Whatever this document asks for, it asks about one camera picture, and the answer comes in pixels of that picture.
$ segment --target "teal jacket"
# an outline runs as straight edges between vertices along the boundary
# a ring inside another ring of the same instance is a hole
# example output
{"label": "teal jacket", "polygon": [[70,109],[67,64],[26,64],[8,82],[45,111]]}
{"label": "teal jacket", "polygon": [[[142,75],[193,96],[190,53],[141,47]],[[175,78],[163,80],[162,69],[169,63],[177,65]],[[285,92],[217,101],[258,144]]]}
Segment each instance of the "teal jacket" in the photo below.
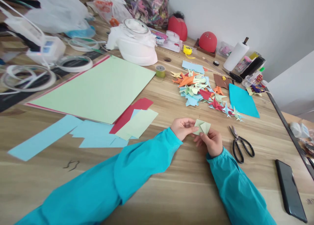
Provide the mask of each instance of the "teal jacket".
{"label": "teal jacket", "polygon": [[[41,206],[16,224],[99,224],[151,175],[164,172],[180,145],[170,128],[154,139],[129,145],[55,189]],[[213,159],[207,155],[207,161],[232,224],[276,224],[264,198],[226,149]]]}

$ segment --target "smartphone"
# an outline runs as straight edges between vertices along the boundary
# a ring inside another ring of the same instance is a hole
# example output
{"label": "smartphone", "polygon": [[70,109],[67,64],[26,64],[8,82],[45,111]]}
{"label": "smartphone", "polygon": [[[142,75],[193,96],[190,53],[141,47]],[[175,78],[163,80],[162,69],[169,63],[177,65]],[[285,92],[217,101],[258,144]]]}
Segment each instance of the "smartphone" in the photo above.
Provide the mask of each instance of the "smartphone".
{"label": "smartphone", "polygon": [[286,212],[307,223],[298,188],[294,181],[292,168],[278,159],[275,160],[275,163]]}

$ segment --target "masking tape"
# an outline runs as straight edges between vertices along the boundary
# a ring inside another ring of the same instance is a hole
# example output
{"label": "masking tape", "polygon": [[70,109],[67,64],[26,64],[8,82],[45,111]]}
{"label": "masking tape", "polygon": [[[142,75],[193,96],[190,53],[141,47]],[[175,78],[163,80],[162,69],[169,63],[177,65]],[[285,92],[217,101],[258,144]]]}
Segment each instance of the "masking tape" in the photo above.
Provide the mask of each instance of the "masking tape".
{"label": "masking tape", "polygon": [[[82,44],[86,43],[86,46],[83,47],[83,46],[81,46],[79,44],[76,44],[75,42],[79,42],[79,43],[82,43]],[[82,51],[82,52],[93,51],[90,48],[93,48],[93,49],[99,49],[100,48],[99,43],[96,40],[91,39],[91,38],[73,38],[73,39],[68,41],[68,44],[74,50]]]}
{"label": "masking tape", "polygon": [[56,62],[56,66],[69,73],[79,73],[92,68],[93,62],[91,58],[87,56],[64,56]]}
{"label": "masking tape", "polygon": [[166,68],[162,65],[156,66],[156,76],[158,78],[164,78],[166,76]]}
{"label": "masking tape", "polygon": [[[35,70],[41,70],[43,71],[41,74],[37,75],[34,71]],[[16,76],[18,73],[30,73],[31,75],[28,76],[25,79],[21,79],[20,76]],[[28,88],[31,86],[36,80],[40,79],[44,75],[49,75],[48,81],[39,86],[34,88]],[[57,78],[54,72],[47,69],[43,66],[37,66],[37,65],[25,65],[25,66],[18,66],[18,65],[11,65],[7,67],[6,73],[3,74],[1,77],[2,84],[11,90],[14,91],[20,91],[20,92],[37,92],[44,90],[50,86],[52,86],[56,82]],[[18,85],[25,84],[21,88],[16,88]]]}

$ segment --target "paper towel roll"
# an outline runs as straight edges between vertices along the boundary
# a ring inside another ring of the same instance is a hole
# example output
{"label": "paper towel roll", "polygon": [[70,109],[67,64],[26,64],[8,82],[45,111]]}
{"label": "paper towel roll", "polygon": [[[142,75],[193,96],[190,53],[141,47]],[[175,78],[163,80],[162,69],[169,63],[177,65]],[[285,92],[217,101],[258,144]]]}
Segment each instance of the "paper towel roll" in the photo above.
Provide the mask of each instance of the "paper towel roll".
{"label": "paper towel roll", "polygon": [[223,67],[228,71],[232,71],[245,55],[245,53],[249,50],[249,48],[250,47],[248,45],[238,42],[230,56],[227,58],[226,62],[223,64]]}

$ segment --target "scissors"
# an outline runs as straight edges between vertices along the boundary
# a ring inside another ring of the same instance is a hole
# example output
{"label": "scissors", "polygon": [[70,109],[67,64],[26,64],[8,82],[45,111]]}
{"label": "scissors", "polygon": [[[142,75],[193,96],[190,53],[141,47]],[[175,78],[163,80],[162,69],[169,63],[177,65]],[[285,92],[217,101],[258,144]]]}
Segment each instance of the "scissors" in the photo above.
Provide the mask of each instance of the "scissors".
{"label": "scissors", "polygon": [[[239,147],[239,145],[238,145],[238,140],[240,140],[240,141],[242,142],[242,145],[244,146],[244,149],[245,149],[246,152],[249,154],[249,156],[254,157],[254,156],[255,156],[255,152],[254,152],[254,149],[253,149],[252,145],[251,145],[247,140],[245,140],[244,138],[242,138],[242,137],[240,137],[240,136],[237,135],[235,127],[232,126],[232,128],[231,128],[231,127],[229,126],[229,128],[230,128],[232,134],[235,136],[235,139],[234,139],[233,144],[232,144],[232,151],[233,151],[233,155],[235,156],[235,159],[236,159],[239,163],[244,163],[243,154],[242,154],[242,152],[241,152],[241,150],[240,150],[240,147]],[[246,148],[246,145],[244,144],[244,142],[246,142],[246,143],[250,146],[250,148],[251,148],[251,150],[252,150],[252,154],[248,151],[248,149]],[[238,159],[238,157],[236,156],[235,145],[236,145],[236,147],[238,148],[239,153],[240,153],[240,155],[241,155],[241,161],[240,161],[240,160]]]}

